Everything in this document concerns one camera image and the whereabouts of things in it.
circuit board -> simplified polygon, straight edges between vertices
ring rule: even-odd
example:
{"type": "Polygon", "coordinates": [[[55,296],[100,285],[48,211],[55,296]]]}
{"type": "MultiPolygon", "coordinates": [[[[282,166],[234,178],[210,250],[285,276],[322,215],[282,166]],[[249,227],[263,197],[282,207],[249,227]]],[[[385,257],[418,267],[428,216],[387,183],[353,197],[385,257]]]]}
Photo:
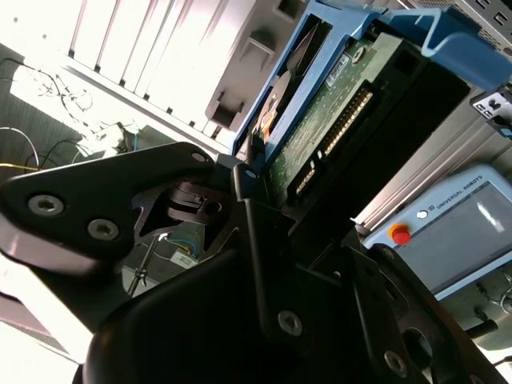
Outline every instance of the circuit board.
{"type": "Polygon", "coordinates": [[[357,41],[342,54],[269,168],[269,188],[277,204],[286,200],[288,185],[363,82],[375,80],[401,43],[400,38],[381,34],[375,42],[357,41]]]}

